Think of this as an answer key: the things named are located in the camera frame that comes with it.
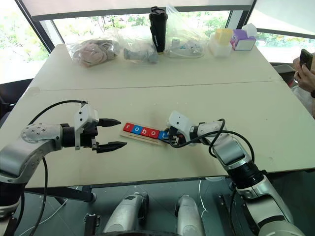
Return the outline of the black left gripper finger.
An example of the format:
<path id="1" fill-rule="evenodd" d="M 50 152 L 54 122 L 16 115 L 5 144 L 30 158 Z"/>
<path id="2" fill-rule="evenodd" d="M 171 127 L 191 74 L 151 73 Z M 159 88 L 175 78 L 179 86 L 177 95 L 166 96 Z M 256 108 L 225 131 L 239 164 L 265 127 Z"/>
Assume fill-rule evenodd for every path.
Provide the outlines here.
<path id="1" fill-rule="evenodd" d="M 105 153 L 105 152 L 112 152 L 117 149 L 120 149 L 127 145 L 126 142 L 108 142 L 107 144 L 100 145 L 98 142 L 96 143 L 96 152 L 97 153 Z"/>
<path id="2" fill-rule="evenodd" d="M 102 127 L 111 127 L 119 124 L 121 124 L 121 122 L 113 118 L 100 118 L 98 121 L 98 126 Z"/>

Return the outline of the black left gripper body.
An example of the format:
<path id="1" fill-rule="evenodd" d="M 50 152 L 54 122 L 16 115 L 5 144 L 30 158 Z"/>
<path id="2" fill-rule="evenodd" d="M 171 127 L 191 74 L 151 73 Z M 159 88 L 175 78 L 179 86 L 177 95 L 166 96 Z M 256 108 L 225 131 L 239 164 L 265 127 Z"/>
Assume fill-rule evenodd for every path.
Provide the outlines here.
<path id="1" fill-rule="evenodd" d="M 95 137 L 98 135 L 98 123 L 87 123 L 83 126 L 81 133 L 81 147 L 96 150 L 97 143 Z"/>

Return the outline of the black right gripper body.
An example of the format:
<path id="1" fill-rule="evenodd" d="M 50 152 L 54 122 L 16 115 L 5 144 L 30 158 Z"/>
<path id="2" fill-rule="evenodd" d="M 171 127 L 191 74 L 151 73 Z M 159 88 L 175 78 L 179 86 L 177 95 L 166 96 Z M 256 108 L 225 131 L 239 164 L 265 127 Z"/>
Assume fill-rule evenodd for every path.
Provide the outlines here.
<path id="1" fill-rule="evenodd" d="M 185 147 L 187 145 L 187 137 L 184 131 L 181 131 L 173 126 L 168 128 L 168 138 L 173 139 L 172 147 Z"/>

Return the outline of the person's bare hand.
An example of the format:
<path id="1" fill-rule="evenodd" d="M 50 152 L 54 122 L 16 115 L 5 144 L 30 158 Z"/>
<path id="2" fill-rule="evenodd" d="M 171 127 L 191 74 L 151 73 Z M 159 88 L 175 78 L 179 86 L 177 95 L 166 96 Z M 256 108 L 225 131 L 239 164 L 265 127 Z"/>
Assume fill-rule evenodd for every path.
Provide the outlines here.
<path id="1" fill-rule="evenodd" d="M 294 79 L 297 81 L 300 88 L 307 92 L 312 92 L 315 89 L 315 71 L 309 70 L 305 65 L 298 65 L 298 69 L 294 74 Z"/>

